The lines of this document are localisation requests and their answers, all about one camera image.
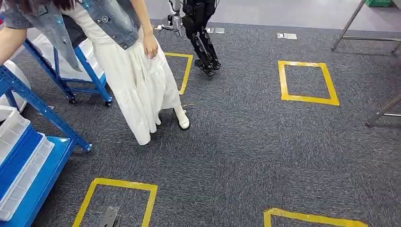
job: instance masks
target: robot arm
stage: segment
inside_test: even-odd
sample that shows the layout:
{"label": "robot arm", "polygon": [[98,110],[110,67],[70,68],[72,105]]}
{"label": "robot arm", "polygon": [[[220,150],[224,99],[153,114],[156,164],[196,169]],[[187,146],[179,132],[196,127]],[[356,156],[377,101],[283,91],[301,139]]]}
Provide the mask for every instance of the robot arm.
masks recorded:
{"label": "robot arm", "polygon": [[180,0],[169,0],[170,6],[171,6],[171,13],[180,13],[181,9],[181,2]]}
{"label": "robot arm", "polygon": [[163,19],[162,27],[167,30],[173,30],[177,34],[179,41],[182,39],[181,27],[183,26],[180,17],[181,2],[180,0],[169,0],[169,15]]}

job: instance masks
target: carpet floor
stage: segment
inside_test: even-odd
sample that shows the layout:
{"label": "carpet floor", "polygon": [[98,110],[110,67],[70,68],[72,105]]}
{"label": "carpet floor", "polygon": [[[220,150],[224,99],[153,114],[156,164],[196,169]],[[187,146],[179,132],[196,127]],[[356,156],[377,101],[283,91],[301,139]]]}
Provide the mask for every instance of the carpet floor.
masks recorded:
{"label": "carpet floor", "polygon": [[[100,96],[78,93],[71,105],[26,51],[14,59],[32,89],[94,144],[89,153],[73,152],[36,226],[70,227],[96,177],[157,185],[151,227],[262,227],[270,208],[401,226],[401,121],[384,117],[377,127],[364,126],[401,90],[400,59],[390,54],[396,44],[341,41],[331,52],[339,30],[214,25],[226,28],[211,35],[222,68],[208,78],[192,66],[182,95],[191,129],[180,131],[173,112],[163,111],[146,146],[137,144],[117,103],[104,107]],[[277,32],[298,40],[277,39]],[[172,32],[155,34],[165,52],[194,54]],[[180,86],[186,59],[167,59]],[[340,105],[281,100],[278,61],[326,63]],[[320,69],[286,66],[286,75],[290,95],[329,98]],[[63,135],[31,107],[24,116],[46,135]],[[123,227],[141,226],[148,197],[99,185],[81,226],[97,227],[108,206],[121,207]],[[323,226],[271,221],[272,227]]]}

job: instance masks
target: white shoe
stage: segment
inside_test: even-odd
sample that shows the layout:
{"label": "white shoe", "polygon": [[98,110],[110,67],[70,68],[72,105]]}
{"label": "white shoe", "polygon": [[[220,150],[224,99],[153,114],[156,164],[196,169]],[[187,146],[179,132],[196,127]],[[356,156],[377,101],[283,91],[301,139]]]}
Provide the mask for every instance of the white shoe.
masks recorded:
{"label": "white shoe", "polygon": [[191,127],[191,123],[189,122],[189,119],[185,114],[186,111],[183,110],[182,107],[179,107],[178,109],[180,110],[174,109],[174,113],[178,118],[178,126],[180,126],[181,130],[186,131]]}

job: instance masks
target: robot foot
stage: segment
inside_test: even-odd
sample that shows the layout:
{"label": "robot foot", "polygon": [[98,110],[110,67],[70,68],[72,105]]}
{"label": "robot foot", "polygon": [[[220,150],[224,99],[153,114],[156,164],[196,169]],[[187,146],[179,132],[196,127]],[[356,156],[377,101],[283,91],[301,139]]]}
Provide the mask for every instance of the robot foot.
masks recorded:
{"label": "robot foot", "polygon": [[212,77],[216,74],[216,71],[212,66],[205,66],[203,62],[199,59],[195,60],[195,66],[204,71],[208,77]]}
{"label": "robot foot", "polygon": [[220,62],[218,62],[217,59],[211,60],[210,63],[211,63],[211,65],[212,65],[212,67],[213,67],[214,70],[219,70],[220,67],[221,67]]}

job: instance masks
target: humanoid robot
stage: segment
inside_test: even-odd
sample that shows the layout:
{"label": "humanoid robot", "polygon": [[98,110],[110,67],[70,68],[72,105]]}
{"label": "humanoid robot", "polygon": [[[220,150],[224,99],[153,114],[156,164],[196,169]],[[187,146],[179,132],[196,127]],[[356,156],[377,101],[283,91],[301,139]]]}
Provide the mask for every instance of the humanoid robot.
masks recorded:
{"label": "humanoid robot", "polygon": [[186,36],[190,39],[199,59],[195,66],[202,69],[206,75],[213,76],[220,69],[216,51],[206,31],[206,24],[216,11],[216,0],[183,0],[183,12],[180,17],[180,0],[169,0],[170,15],[164,19],[163,27],[176,32],[181,40],[180,29],[185,27]]}

